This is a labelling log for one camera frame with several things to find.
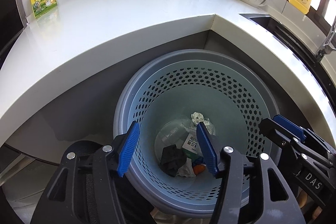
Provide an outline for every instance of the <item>white countertop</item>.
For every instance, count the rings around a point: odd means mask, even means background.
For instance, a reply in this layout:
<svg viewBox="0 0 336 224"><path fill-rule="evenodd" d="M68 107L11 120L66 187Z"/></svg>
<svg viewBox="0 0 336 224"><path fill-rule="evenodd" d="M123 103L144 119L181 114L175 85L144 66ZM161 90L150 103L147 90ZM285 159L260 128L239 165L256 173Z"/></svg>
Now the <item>white countertop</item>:
<svg viewBox="0 0 336 224"><path fill-rule="evenodd" d="M311 73L272 34L239 15L265 11L240 0L58 3L24 29L0 70L0 145L39 109L97 72L209 29L258 62L292 97L312 128L334 145L335 117Z"/></svg>

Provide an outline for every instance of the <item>crumpled paper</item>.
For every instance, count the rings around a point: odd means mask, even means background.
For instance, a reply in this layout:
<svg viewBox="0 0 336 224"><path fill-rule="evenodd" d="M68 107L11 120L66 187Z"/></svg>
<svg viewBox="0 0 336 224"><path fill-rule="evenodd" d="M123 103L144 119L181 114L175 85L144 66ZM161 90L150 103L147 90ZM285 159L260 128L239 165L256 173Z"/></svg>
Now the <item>crumpled paper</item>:
<svg viewBox="0 0 336 224"><path fill-rule="evenodd" d="M182 167L178 169L176 175L180 177L188 177L188 178L196 177L196 175L194 174L194 170L193 170L192 162L190 158L187 158L187 161Z"/></svg>
<svg viewBox="0 0 336 224"><path fill-rule="evenodd" d="M216 135L213 124L210 122L209 118L204 118L202 113L194 112L191 114L191 120L195 126L197 126L200 122L204 122L209 134L214 136Z"/></svg>

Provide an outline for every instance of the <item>faucet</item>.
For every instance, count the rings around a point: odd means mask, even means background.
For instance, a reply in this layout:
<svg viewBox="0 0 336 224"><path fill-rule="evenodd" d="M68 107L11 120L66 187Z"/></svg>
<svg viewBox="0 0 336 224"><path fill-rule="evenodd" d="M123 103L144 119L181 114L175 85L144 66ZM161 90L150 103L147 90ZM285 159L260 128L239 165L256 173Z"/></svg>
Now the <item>faucet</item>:
<svg viewBox="0 0 336 224"><path fill-rule="evenodd" d="M336 17L334 20L333 25L331 26L331 29L327 35L327 37L325 38L323 44L318 48L318 50L315 53L315 58L317 60L317 62L321 62L322 58L326 55L326 54L331 54L333 51L336 51L336 48L333 48L330 46L330 43L335 35L336 32Z"/></svg>

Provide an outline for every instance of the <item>trash can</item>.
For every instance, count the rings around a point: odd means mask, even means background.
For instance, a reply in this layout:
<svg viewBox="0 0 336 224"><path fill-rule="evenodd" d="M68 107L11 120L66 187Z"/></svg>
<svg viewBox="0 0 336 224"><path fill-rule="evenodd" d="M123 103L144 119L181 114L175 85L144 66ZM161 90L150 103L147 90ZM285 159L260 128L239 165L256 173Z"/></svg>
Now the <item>trash can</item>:
<svg viewBox="0 0 336 224"><path fill-rule="evenodd" d="M208 117L223 145L244 155L264 152L277 164L281 150L259 133L261 119L279 114L261 79L240 62L206 50L165 54L142 67L127 83L115 111L114 137L140 123L140 138L126 176L137 191L164 213L210 218L220 179L206 170L196 177L170 177L159 167L154 142L176 117ZM249 177L244 177L242 205Z"/></svg>

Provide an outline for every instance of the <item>blue gripper pad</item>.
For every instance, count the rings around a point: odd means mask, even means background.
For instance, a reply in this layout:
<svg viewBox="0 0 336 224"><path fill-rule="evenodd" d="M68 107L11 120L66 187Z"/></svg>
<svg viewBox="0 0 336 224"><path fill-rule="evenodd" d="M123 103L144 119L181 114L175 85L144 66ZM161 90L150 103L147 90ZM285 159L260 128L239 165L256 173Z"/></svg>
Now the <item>blue gripper pad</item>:
<svg viewBox="0 0 336 224"><path fill-rule="evenodd" d="M119 153L119 165L117 168L119 177L123 177L128 170L139 136L140 125L137 122L133 122L124 136L127 139L124 141L124 146Z"/></svg>
<svg viewBox="0 0 336 224"><path fill-rule="evenodd" d="M290 133L294 134L303 143L306 140L306 136L303 130L299 128L296 124L292 123L290 120L286 119L281 115L276 115L273 118L277 124L281 125L283 128L287 129Z"/></svg>
<svg viewBox="0 0 336 224"><path fill-rule="evenodd" d="M220 159L220 150L215 151L210 141L210 134L203 122L200 122L197 125L196 136L207 168L209 172L215 177L219 173L217 159Z"/></svg>

